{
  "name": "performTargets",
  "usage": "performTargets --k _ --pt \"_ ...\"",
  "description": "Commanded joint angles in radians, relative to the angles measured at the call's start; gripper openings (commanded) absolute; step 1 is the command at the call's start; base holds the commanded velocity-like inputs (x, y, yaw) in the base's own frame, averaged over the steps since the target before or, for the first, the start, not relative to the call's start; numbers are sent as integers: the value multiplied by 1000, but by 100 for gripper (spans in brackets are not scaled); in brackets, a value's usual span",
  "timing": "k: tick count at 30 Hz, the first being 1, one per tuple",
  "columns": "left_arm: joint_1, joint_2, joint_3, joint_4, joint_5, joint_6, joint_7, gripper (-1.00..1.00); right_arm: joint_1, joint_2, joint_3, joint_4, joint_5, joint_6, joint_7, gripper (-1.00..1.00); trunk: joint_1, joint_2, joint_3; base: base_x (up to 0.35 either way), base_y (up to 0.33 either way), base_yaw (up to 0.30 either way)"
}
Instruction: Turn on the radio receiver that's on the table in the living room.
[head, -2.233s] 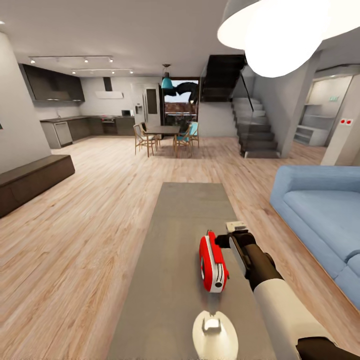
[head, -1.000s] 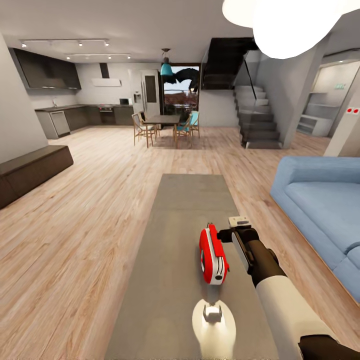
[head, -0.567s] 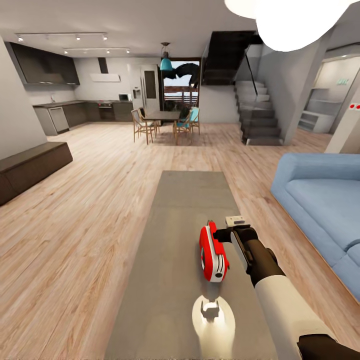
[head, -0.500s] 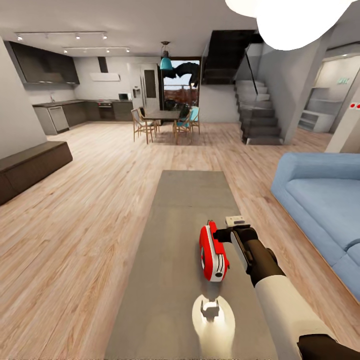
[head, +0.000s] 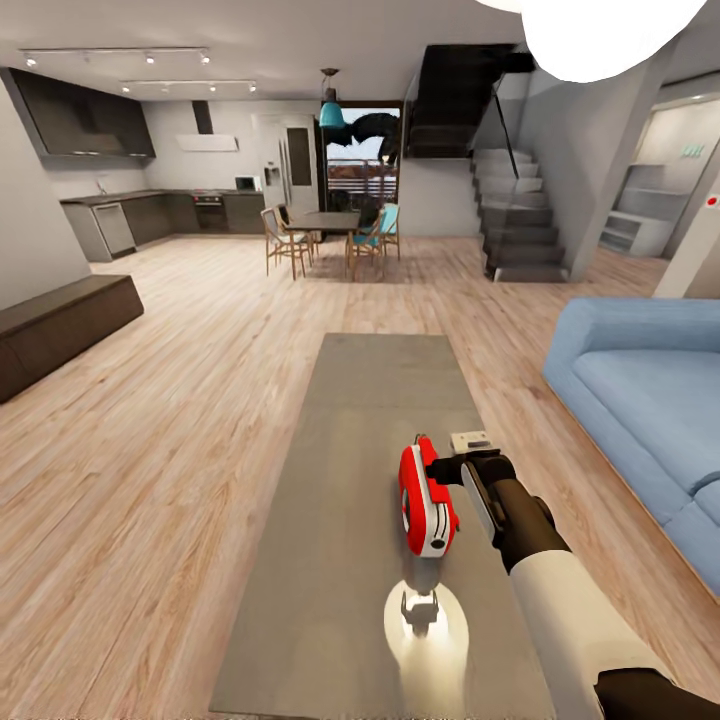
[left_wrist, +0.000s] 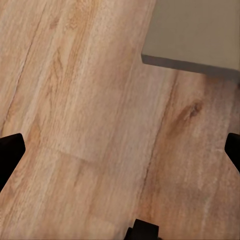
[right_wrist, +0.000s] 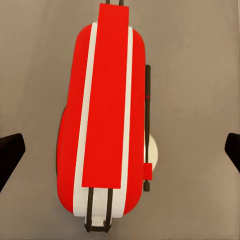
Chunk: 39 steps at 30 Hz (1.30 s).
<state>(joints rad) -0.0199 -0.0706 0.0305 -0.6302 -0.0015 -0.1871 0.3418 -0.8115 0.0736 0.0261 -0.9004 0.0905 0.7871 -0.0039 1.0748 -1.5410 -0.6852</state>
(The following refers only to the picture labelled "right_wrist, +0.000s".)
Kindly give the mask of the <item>radio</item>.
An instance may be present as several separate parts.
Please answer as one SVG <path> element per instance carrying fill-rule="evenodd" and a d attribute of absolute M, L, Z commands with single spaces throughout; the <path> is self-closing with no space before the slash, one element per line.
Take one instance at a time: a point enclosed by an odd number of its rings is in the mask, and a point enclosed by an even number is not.
<path fill-rule="evenodd" d="M 100 3 L 76 39 L 56 143 L 57 194 L 89 232 L 106 232 L 150 191 L 151 66 L 129 7 Z"/>

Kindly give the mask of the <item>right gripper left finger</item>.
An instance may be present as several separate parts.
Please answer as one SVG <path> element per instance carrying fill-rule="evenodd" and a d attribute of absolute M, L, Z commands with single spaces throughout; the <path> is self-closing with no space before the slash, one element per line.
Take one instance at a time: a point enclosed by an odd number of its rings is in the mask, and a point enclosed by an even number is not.
<path fill-rule="evenodd" d="M 0 192 L 26 152 L 21 133 L 0 138 Z"/>

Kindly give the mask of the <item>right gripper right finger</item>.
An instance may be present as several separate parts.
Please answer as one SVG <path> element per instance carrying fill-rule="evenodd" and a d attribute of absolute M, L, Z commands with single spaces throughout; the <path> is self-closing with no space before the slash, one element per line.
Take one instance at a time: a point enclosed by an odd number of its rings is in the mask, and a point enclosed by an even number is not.
<path fill-rule="evenodd" d="M 240 135 L 229 133 L 225 143 L 225 152 L 240 172 Z"/>

